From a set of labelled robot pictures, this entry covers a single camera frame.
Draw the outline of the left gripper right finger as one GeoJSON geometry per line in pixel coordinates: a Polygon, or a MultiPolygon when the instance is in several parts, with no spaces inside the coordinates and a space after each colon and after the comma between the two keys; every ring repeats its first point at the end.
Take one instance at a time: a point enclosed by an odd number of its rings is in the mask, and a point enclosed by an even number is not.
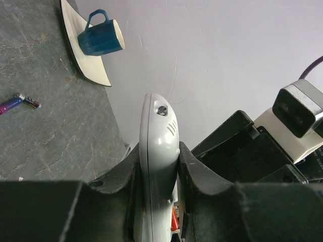
{"type": "Polygon", "coordinates": [[[181,236],[184,239],[234,239],[232,183],[199,161],[180,142],[178,185],[181,236]]]}

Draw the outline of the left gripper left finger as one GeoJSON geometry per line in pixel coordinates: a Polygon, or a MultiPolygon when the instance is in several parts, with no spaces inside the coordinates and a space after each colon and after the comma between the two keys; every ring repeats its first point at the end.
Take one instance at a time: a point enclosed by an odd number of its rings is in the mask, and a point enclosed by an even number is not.
{"type": "Polygon", "coordinates": [[[89,186],[98,192],[94,221],[107,241],[141,241],[141,171],[139,146],[89,186]]]}

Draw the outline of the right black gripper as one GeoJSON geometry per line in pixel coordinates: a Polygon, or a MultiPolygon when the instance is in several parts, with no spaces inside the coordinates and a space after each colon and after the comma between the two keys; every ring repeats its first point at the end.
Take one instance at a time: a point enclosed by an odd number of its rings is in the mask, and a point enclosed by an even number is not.
{"type": "Polygon", "coordinates": [[[232,114],[193,150],[208,168],[235,183],[320,183],[322,147],[297,164],[263,126],[242,110],[232,114]]]}

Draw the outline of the white remote control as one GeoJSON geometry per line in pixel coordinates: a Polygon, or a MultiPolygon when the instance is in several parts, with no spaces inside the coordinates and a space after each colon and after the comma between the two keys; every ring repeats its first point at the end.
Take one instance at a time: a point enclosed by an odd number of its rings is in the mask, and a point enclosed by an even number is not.
{"type": "Polygon", "coordinates": [[[171,241],[177,160],[180,154],[177,118],[161,95],[145,95],[139,132],[143,178],[143,241],[171,241]]]}

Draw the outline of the red yellow battery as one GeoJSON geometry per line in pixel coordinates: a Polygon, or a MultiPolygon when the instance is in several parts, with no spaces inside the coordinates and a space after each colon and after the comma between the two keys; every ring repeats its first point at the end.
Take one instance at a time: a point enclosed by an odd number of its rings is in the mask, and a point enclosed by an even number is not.
{"type": "Polygon", "coordinates": [[[171,223],[171,230],[172,232],[179,229],[179,222],[177,218],[177,213],[175,207],[172,208],[172,223],[171,223]]]}

